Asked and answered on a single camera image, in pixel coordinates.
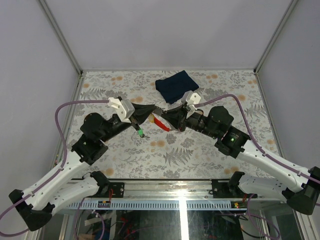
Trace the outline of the key with yellow tag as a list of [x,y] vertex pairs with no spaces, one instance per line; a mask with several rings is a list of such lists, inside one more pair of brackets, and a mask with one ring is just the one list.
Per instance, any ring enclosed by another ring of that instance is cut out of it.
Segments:
[[153,114],[150,114],[148,117],[148,120],[150,123],[154,123],[155,122],[155,116]]

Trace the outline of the steel key holder red handle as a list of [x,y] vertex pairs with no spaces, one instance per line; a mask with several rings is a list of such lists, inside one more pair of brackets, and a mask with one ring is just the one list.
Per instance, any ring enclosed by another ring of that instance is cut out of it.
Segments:
[[157,127],[164,130],[165,132],[171,132],[172,129],[168,126],[166,126],[161,120],[159,120],[158,117],[161,117],[162,109],[158,106],[155,107],[155,110],[151,113],[154,115],[154,123]]

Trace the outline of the key with green tag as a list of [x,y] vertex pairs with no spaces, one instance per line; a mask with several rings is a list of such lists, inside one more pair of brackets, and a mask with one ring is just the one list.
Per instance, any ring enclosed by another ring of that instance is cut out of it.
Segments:
[[138,131],[138,135],[141,137],[141,138],[149,138],[149,136],[147,136],[145,133],[144,133],[144,130],[142,128],[140,128]]

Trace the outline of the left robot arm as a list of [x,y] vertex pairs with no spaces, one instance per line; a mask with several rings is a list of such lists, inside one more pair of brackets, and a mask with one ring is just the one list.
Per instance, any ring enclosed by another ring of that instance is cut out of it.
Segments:
[[110,182],[101,171],[94,171],[73,187],[62,187],[102,157],[108,150],[106,141],[130,127],[140,132],[140,125],[157,109],[154,104],[134,104],[113,97],[105,103],[115,109],[110,119],[97,112],[88,114],[80,127],[81,137],[70,150],[64,149],[63,160],[33,185],[8,195],[29,231],[41,229],[57,212],[81,198],[105,197]]

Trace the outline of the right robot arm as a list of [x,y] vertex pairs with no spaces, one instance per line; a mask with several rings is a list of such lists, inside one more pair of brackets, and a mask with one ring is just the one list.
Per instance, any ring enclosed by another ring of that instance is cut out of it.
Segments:
[[236,172],[228,182],[233,197],[256,194],[287,203],[295,211],[312,215],[320,196],[320,169],[306,168],[263,149],[253,137],[232,126],[234,118],[223,106],[214,106],[208,115],[191,111],[185,105],[161,110],[160,116],[177,131],[190,128],[216,139],[215,147],[222,154],[252,164],[272,177],[259,178]]

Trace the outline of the folded dark blue cloth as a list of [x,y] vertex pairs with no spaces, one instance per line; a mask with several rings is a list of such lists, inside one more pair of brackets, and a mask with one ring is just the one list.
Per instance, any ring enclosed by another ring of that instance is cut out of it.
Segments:
[[161,94],[165,102],[174,104],[188,91],[195,91],[199,85],[187,74],[185,70],[165,79],[155,81],[155,89]]

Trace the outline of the aluminium table edge rail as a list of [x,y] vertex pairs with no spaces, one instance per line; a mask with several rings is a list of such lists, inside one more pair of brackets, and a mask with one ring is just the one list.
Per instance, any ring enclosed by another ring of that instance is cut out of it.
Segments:
[[256,198],[285,201],[286,186],[274,178],[245,174],[233,179],[121,179],[110,178],[117,199],[189,199],[240,200],[254,194]]

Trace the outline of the left aluminium frame post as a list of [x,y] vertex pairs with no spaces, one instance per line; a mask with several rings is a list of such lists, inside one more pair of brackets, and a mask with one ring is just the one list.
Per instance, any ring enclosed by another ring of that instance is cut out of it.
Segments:
[[78,63],[73,51],[71,50],[68,41],[66,40],[53,12],[50,9],[49,4],[47,3],[46,0],[37,0],[36,1],[43,11],[50,27],[52,28],[57,40],[59,41],[63,51],[65,52],[68,60],[70,61],[73,69],[78,75],[82,75],[83,69],[81,68],[80,64]]

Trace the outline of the aluminium frame post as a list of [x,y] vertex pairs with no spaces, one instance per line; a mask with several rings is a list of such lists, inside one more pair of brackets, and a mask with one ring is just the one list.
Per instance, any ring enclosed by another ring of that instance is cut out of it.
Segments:
[[49,4],[47,3],[46,0],[37,0],[36,1],[43,11],[50,27],[52,28],[57,40],[59,41],[63,51],[65,52],[68,60],[70,61],[73,69],[78,75],[82,75],[83,69],[81,68],[80,64],[78,63],[73,51],[71,50],[68,41],[66,40],[53,12],[50,9]]
[[264,62],[266,61],[266,59],[268,58],[268,55],[270,54],[273,46],[275,45],[277,39],[279,38],[282,30],[284,29],[287,21],[289,20],[290,16],[292,15],[293,11],[295,10],[295,8],[297,7],[298,3],[300,1],[299,0],[291,0],[288,7],[286,8],[283,16],[281,17],[277,27],[275,28],[270,40],[268,41],[261,57],[259,58],[257,64],[255,65],[253,72],[255,74],[258,74],[259,71],[261,70]]

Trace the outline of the right aluminium frame post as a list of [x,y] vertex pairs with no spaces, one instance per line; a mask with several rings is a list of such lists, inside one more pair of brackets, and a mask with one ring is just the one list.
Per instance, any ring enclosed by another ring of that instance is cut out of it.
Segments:
[[277,39],[279,38],[282,30],[284,29],[287,21],[289,20],[290,16],[292,15],[293,11],[295,10],[295,8],[297,7],[298,3],[300,1],[299,0],[291,0],[288,7],[286,8],[283,16],[281,17],[277,27],[275,28],[270,40],[268,41],[261,57],[259,58],[257,64],[255,65],[253,72],[255,74],[258,74],[259,71],[261,70],[264,62],[266,61],[266,59],[268,58],[268,55],[270,54],[273,46],[275,45]]

